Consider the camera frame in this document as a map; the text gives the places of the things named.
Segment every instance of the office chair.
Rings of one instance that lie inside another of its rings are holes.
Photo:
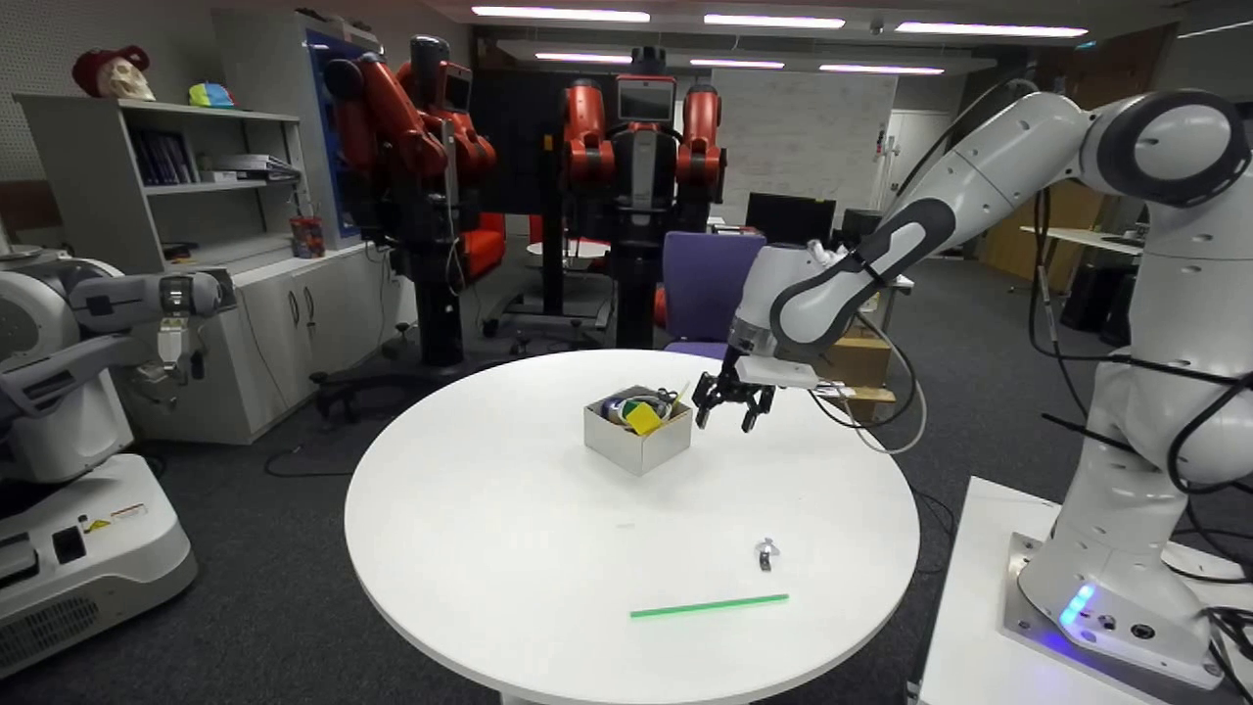
[[[765,237],[666,237],[666,349],[716,359],[725,358],[747,267],[765,243]]]

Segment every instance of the fluorescent light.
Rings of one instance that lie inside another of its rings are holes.
[[[488,21],[564,21],[564,24],[652,24],[652,12],[609,12],[609,8],[522,8],[522,5],[474,5],[474,16]]]
[[[944,67],[823,63],[826,76],[944,76]]]
[[[537,52],[542,63],[610,63],[627,67],[632,54],[594,54],[594,52]]]
[[[1043,24],[898,24],[900,37],[1021,37],[1021,39],[1082,39],[1090,28]]]
[[[1213,28],[1184,30],[1176,39],[1185,45],[1185,39],[1202,39],[1202,37],[1243,30],[1243,28],[1253,28],[1253,21],[1213,24]]]
[[[705,24],[722,24],[722,28],[816,28],[816,30],[845,28],[845,21],[837,21],[837,16],[716,16],[716,12],[708,12]]]
[[[760,67],[760,71],[781,71],[783,63],[773,63],[773,60],[691,60],[691,67]]]

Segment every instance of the ceiling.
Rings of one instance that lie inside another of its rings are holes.
[[[787,67],[817,63],[940,63],[947,76],[992,67],[1004,54],[1077,52],[1129,30],[1180,24],[1185,8],[1206,0],[483,0],[542,8],[637,8],[648,28],[609,24],[522,24],[479,21],[474,0],[426,0],[452,24],[488,28],[502,52],[532,60],[537,52],[632,52],[658,45],[671,63],[691,54],[783,60]],[[842,30],[760,30],[705,28],[705,12],[769,12],[769,16],[837,16]],[[1090,39],[926,39],[898,37],[900,21],[957,24],[1077,24]]]

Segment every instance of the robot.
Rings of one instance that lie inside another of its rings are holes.
[[[196,374],[193,320],[235,304],[226,276],[49,260],[0,267],[0,677],[111,631],[196,579],[196,558],[133,442],[111,368]]]
[[[410,63],[389,71],[378,54],[327,71],[344,152],[340,191],[358,229],[389,243],[392,270],[417,281],[426,368],[464,364],[458,260],[464,200],[499,165],[471,122],[471,76],[436,37],[410,39]]]
[[[594,81],[564,92],[564,191],[569,212],[610,225],[610,270],[619,280],[619,346],[656,346],[656,285],[662,237],[705,233],[722,200],[725,150],[716,141],[722,97],[713,88],[684,93],[684,133],[672,133],[672,76],[666,52],[636,52],[636,76],[619,76],[619,126],[610,131]]]
[[[862,255],[769,248],[746,281],[733,354],[699,387],[699,421],[747,402],[747,431],[773,387],[817,387],[811,364],[875,289],[1044,186],[1146,200],[1131,346],[1097,368],[1077,478],[1018,589],[1077,652],[1213,691],[1225,663],[1162,547],[1195,490],[1253,472],[1247,169],[1247,131],[1223,97],[1166,92],[1090,114],[1030,92],[932,161]]]

